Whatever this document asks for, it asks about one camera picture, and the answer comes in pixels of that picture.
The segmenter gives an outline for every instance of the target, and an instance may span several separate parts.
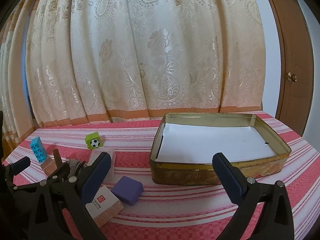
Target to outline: gray fabric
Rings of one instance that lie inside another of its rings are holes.
[[[83,171],[83,169],[87,166],[87,164],[85,162],[81,162],[81,161],[78,161],[75,159],[68,160],[67,163],[69,163],[69,166],[70,166],[70,174],[68,175],[68,178],[70,178],[72,176],[78,177],[81,174],[81,172]]]

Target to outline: metal screw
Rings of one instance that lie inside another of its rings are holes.
[[[254,178],[252,178],[252,177],[248,177],[247,178],[247,182],[249,182],[250,184],[253,184],[253,183],[256,182],[256,180]]]
[[[284,187],[284,183],[283,183],[281,180],[278,180],[278,181],[277,181],[277,185],[278,185],[279,187]]]
[[[73,182],[76,182],[77,181],[77,177],[76,176],[72,176],[69,178],[69,182],[70,183],[73,183]]]
[[[47,180],[43,179],[40,181],[40,186],[44,186],[45,184],[47,184]]]

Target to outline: gold tin box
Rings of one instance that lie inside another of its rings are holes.
[[[166,123],[212,127],[254,127],[268,142],[276,156],[231,163],[246,177],[261,178],[280,172],[291,152],[291,148],[279,135],[255,114],[168,113],[162,118],[149,157],[152,179],[157,184],[184,186],[220,184],[212,164],[156,162]]]

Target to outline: purple block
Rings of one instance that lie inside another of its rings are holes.
[[[133,206],[143,192],[143,185],[140,181],[122,176],[111,192],[122,202]]]

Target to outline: curtain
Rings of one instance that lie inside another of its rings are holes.
[[[252,111],[265,43],[256,0],[35,0],[25,65],[40,126]]]
[[[34,131],[22,87],[23,30],[34,0],[21,0],[0,32],[0,99],[4,112],[3,138],[13,150]]]

